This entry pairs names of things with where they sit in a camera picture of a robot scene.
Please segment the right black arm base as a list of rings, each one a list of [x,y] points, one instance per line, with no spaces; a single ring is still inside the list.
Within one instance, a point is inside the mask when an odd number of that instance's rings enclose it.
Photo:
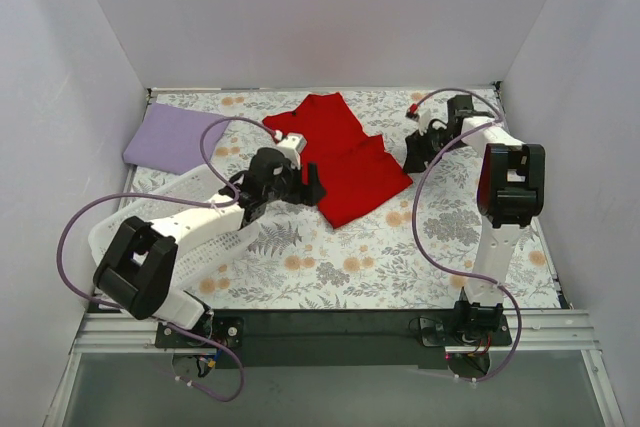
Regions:
[[[423,347],[458,347],[445,352],[447,367],[457,376],[479,380],[490,373],[490,349],[510,347],[512,335],[503,306],[458,300],[452,309],[429,310],[408,322]]]

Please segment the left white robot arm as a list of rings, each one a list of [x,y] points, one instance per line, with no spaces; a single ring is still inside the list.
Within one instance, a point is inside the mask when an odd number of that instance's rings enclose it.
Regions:
[[[315,206],[325,195],[317,165],[303,165],[296,148],[285,142],[262,147],[209,200],[188,200],[184,210],[163,218],[122,220],[98,258],[93,284],[135,319],[175,324],[188,345],[203,346],[213,324],[205,304],[174,282],[176,265],[247,229],[273,202]]]

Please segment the red t shirt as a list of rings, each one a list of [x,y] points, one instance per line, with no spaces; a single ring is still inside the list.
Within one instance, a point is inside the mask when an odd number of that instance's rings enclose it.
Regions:
[[[326,196],[317,208],[334,229],[370,213],[412,184],[386,151],[383,137],[367,135],[339,93],[310,94],[295,110],[267,116],[263,124],[305,137],[302,163],[318,167]]]

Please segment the white plastic basket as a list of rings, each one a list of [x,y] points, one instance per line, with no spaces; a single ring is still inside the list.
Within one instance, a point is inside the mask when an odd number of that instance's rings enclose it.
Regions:
[[[154,195],[204,202],[222,187],[222,182],[205,165],[175,177],[154,190]],[[181,204],[154,201],[146,198],[133,200],[105,220],[97,223],[89,232],[88,244],[95,263],[99,263],[120,224],[129,217],[137,216],[144,221],[170,217],[186,210]],[[236,232],[209,238],[198,246],[180,246],[173,269],[171,286],[188,290],[204,278],[212,275],[222,264],[228,264],[244,255],[260,231],[253,223]]]

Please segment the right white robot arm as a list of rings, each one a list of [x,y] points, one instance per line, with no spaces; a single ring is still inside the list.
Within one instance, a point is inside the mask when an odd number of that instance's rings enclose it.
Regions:
[[[527,144],[511,136],[501,111],[474,107],[475,99],[487,100],[464,89],[453,90],[447,100],[447,118],[434,119],[418,112],[431,96],[412,104],[406,117],[417,130],[405,138],[405,173],[420,173],[420,194],[427,177],[444,155],[464,146],[482,157],[476,204],[482,220],[480,243],[473,270],[459,275],[467,279],[461,298],[450,314],[454,336],[475,344],[500,328],[504,282],[516,244],[544,205],[546,153],[539,144]]]

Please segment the floral patterned table cloth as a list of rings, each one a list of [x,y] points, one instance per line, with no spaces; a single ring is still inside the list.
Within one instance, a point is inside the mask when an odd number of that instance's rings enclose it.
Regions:
[[[402,164],[404,138],[415,124],[405,110],[428,92],[360,90],[341,93],[369,135],[382,135]],[[296,108],[305,91],[152,94],[160,104],[262,120]],[[266,145],[265,132],[233,122],[212,163],[226,178],[248,167]],[[476,189],[481,157],[470,147],[444,156],[420,196],[422,245],[442,265],[471,271],[481,234]],[[416,249],[411,229],[415,185],[338,229],[316,210],[282,202],[259,219],[257,239],[244,255],[220,265],[188,291],[216,309],[428,309],[450,308],[467,279],[434,268]],[[506,286],[522,309],[559,308],[555,275],[534,221],[516,244]]]

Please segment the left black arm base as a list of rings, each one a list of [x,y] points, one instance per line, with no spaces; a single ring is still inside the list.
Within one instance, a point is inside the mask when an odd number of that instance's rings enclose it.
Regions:
[[[191,333],[236,351],[242,346],[244,327],[242,317],[208,313],[197,321]],[[225,356],[217,347],[185,336],[162,324],[157,327],[154,346],[165,351],[174,350],[172,366],[183,368],[185,375],[196,375],[200,379],[215,370],[220,358]]]

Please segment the aluminium frame rail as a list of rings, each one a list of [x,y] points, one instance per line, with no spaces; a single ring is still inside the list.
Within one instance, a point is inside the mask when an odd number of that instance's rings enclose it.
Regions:
[[[420,338],[419,311],[241,311],[236,358],[115,313],[87,315],[49,426],[620,426],[580,310],[507,314],[478,360]]]

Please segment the folded lavender t shirt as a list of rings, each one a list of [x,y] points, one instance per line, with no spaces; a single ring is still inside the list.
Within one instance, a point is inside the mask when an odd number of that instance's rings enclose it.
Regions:
[[[122,154],[126,164],[176,175],[204,163],[200,139],[221,115],[153,103]]]

